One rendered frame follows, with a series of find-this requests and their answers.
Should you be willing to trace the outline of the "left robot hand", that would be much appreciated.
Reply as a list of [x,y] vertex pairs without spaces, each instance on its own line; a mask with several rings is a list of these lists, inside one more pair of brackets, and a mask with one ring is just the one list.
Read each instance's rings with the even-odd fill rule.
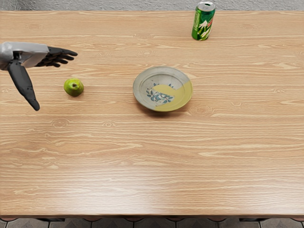
[[0,70],[8,71],[16,89],[30,106],[38,111],[31,79],[26,71],[30,67],[60,67],[74,60],[77,53],[64,48],[29,42],[3,42],[0,44]]

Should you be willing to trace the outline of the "grey patterned plate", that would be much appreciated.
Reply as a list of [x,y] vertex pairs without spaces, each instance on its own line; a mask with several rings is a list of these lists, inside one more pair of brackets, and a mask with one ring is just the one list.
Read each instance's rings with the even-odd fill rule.
[[190,78],[173,67],[150,67],[133,82],[135,99],[142,106],[157,112],[170,112],[183,107],[192,94]]

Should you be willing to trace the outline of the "green pear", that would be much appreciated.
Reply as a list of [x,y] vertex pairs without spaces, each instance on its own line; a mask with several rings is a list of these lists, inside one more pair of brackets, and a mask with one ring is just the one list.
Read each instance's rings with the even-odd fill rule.
[[73,97],[81,95],[84,91],[84,85],[78,78],[69,78],[64,82],[64,91]]

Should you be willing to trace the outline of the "green soda can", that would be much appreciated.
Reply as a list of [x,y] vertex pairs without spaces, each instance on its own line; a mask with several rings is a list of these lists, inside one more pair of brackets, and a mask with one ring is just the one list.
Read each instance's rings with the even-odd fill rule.
[[214,3],[203,0],[197,4],[191,33],[195,40],[202,41],[209,37],[214,14]]

